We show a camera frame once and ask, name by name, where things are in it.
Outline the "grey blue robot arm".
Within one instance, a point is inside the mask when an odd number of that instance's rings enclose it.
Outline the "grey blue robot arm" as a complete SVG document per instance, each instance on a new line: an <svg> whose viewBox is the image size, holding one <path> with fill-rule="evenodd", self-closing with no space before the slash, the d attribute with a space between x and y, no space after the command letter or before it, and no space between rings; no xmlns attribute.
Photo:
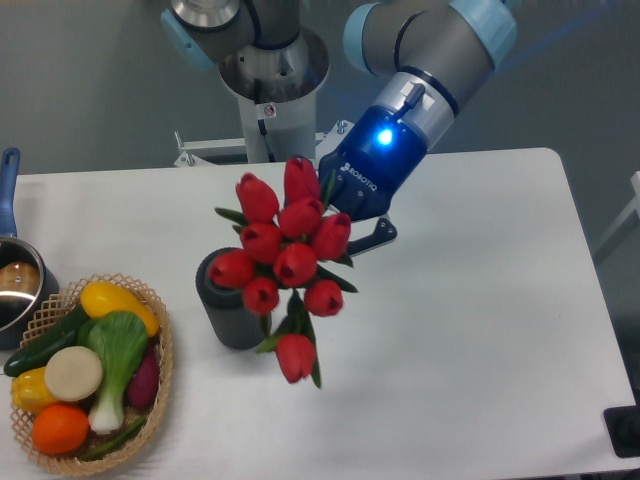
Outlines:
<svg viewBox="0 0 640 480"><path fill-rule="evenodd" d="M316 95L329 71L322 39L296 1L173 1L161 15L193 68L216 68L236 97L247 159L317 162L331 207L376 220L355 255L394 240L391 200L513 46L508 1L389 1L358 7L343 48L357 69L388 82L352 125L317 151Z"/></svg>

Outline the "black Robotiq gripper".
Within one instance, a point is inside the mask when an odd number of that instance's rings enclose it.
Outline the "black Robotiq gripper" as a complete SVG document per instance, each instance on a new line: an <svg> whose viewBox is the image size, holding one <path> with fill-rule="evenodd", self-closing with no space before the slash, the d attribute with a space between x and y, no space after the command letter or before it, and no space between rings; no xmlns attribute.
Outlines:
<svg viewBox="0 0 640 480"><path fill-rule="evenodd" d="M387 213L395 193L427 154L425 137L409 123L410 111L369 107L338 146L321 158L321 192L351 220ZM348 243L346 252L360 255L396 238L395 225L381 216L370 234Z"/></svg>

